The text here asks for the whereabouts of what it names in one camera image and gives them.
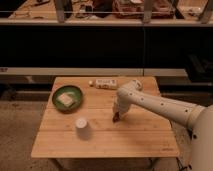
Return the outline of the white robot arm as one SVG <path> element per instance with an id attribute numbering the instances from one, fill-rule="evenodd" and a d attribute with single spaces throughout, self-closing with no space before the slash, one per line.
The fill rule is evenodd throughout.
<path id="1" fill-rule="evenodd" d="M 191 171 L 213 171 L 213 105 L 154 96 L 142 91 L 139 80 L 121 85 L 113 105 L 113 121 L 119 121 L 131 105 L 140 106 L 192 131 Z"/>

